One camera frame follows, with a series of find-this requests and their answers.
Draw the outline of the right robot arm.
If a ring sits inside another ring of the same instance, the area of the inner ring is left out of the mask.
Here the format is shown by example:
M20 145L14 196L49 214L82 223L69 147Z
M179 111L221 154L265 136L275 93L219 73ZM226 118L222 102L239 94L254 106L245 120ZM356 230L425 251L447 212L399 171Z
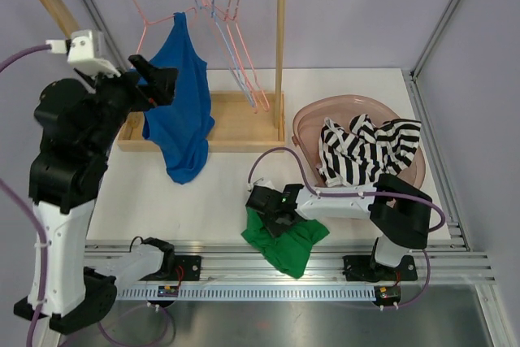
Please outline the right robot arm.
M273 189L260 180L251 188L246 208L255 213L267 237L289 238L320 218L358 219L381 232L369 257L353 264L348 280L393 280L409 252L427 247L431 198L396 176L383 175L373 184L350 188L314 188L288 184Z

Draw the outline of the green tank top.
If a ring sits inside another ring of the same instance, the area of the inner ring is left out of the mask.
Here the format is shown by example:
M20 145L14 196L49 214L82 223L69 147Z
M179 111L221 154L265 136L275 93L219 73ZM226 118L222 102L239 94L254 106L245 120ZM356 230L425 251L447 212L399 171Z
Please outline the green tank top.
M241 233L244 240L259 251L279 272L293 279L301 278L317 243L330 234L318 220L305 220L286 233L273 238L264 228L259 214L247 208L246 229Z

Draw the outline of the light blue wire hanger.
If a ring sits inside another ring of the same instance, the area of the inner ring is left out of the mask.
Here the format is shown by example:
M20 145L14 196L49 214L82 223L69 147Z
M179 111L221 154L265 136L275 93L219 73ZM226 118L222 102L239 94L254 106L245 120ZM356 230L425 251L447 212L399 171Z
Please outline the light blue wire hanger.
M196 0L200 11L204 12L208 27L212 32L215 42L222 57L227 61L227 69L232 75L233 80L244 94L247 103L255 110L257 108L253 94L246 86L245 79L237 62L236 51L232 48L227 36L224 34L217 15L215 0Z

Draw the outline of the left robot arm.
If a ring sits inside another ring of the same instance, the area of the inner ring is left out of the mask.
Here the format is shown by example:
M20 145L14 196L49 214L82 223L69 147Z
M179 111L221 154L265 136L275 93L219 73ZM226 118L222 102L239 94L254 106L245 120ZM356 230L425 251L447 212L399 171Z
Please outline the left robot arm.
M47 85L34 111L42 128L28 189L38 234L35 280L14 312L24 319L47 318L63 335L101 321L117 294L138 280L167 280L176 269L174 246L157 238L105 266L84 265L85 239L115 137L129 114L170 106L175 96L175 68L155 67L138 54L129 60L128 72L79 73Z

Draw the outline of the blue tank top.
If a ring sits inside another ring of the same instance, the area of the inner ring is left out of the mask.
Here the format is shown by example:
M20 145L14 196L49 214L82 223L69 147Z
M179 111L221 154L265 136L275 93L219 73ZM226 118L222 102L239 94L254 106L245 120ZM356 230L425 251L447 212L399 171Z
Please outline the blue tank top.
M171 105L144 113L142 136L160 148L170 178L187 184L206 164L207 137L215 120L210 113L207 63L193 47L184 12L174 14L167 39L149 62L155 67L173 67L178 76Z

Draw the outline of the black white striped tank top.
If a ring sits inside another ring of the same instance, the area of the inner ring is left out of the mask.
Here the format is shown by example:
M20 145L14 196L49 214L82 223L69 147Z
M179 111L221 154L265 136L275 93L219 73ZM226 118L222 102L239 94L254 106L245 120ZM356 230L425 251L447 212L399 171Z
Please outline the black white striped tank top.
M318 172L327 187L374 183L382 174L396 176L411 166L421 129L422 123L412 119L392 119L376 127L362 114L344 128L327 117L318 140Z

